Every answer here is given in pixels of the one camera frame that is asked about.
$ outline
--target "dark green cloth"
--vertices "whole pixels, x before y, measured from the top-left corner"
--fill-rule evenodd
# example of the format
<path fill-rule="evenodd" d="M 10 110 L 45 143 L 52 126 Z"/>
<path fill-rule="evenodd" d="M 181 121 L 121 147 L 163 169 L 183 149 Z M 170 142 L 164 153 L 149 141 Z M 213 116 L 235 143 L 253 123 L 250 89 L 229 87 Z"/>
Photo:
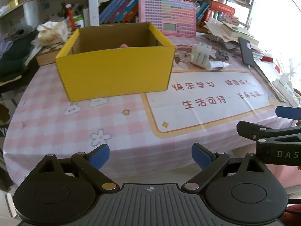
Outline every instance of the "dark green cloth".
<path fill-rule="evenodd" d="M 36 38 L 38 31 L 34 30 L 27 36 L 14 41 L 13 45 L 0 59 L 0 81 L 6 82 L 22 75 L 26 70 L 25 61 L 34 46 L 31 41 Z"/>

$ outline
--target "pink learning tablet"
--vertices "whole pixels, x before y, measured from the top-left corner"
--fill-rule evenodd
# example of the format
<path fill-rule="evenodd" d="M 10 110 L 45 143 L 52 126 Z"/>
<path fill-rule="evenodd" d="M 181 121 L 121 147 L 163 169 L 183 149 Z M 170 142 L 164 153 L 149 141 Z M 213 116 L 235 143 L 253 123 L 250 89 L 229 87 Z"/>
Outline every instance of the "pink learning tablet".
<path fill-rule="evenodd" d="M 139 0 L 139 22 L 153 23 L 164 35 L 195 37 L 195 4 L 182 0 Z"/>

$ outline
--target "open box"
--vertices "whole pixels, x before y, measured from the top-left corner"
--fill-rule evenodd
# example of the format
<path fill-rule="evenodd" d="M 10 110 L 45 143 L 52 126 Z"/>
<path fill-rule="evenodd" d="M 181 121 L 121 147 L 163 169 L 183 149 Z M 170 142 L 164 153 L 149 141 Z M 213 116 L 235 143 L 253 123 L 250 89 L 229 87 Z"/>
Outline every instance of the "open box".
<path fill-rule="evenodd" d="M 76 30 L 55 61 L 69 100 L 80 101 L 165 91 L 174 53 L 151 23 L 108 24 Z"/>

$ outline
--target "metal screw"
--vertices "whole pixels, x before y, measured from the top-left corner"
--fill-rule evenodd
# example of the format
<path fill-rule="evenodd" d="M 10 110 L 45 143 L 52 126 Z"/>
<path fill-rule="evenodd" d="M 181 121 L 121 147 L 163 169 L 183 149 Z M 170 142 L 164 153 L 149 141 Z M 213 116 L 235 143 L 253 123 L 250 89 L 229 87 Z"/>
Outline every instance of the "metal screw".
<path fill-rule="evenodd" d="M 188 190 L 196 190 L 199 188 L 199 185 L 194 182 L 188 182 L 187 184 L 184 185 L 184 187 Z"/>
<path fill-rule="evenodd" d="M 112 189 L 116 189 L 117 185 L 112 182 L 106 182 L 102 185 L 102 188 L 105 190 L 112 190 Z"/>

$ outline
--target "purple book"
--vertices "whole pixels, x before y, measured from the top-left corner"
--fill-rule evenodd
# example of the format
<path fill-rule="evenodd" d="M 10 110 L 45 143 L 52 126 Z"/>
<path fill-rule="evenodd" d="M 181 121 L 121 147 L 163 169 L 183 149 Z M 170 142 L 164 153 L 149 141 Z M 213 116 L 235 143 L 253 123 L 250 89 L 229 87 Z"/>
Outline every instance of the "purple book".
<path fill-rule="evenodd" d="M 126 0 L 118 10 L 109 18 L 109 23 L 115 23 L 116 19 L 120 16 L 121 13 L 126 9 L 127 5 L 130 3 L 131 0 Z"/>

